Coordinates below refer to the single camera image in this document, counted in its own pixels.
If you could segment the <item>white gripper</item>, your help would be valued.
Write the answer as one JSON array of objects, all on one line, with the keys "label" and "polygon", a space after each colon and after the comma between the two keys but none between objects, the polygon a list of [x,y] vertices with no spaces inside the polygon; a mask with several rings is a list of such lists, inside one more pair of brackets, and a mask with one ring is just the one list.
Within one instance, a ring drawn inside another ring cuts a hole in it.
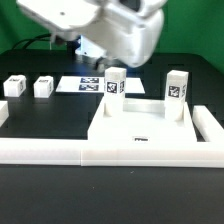
[{"label": "white gripper", "polygon": [[111,56],[136,68],[158,43],[164,0],[140,0],[137,11],[119,0],[16,0],[30,19],[65,41],[82,35]]}]

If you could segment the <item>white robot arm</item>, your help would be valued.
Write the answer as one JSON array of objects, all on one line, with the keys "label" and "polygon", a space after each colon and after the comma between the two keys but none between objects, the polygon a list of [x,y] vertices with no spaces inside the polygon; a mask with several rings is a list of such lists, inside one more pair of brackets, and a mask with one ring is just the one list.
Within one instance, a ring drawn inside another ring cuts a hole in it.
[{"label": "white robot arm", "polygon": [[82,35],[111,56],[136,68],[158,43],[168,0],[140,0],[137,11],[119,0],[16,0],[30,19],[65,41]]}]

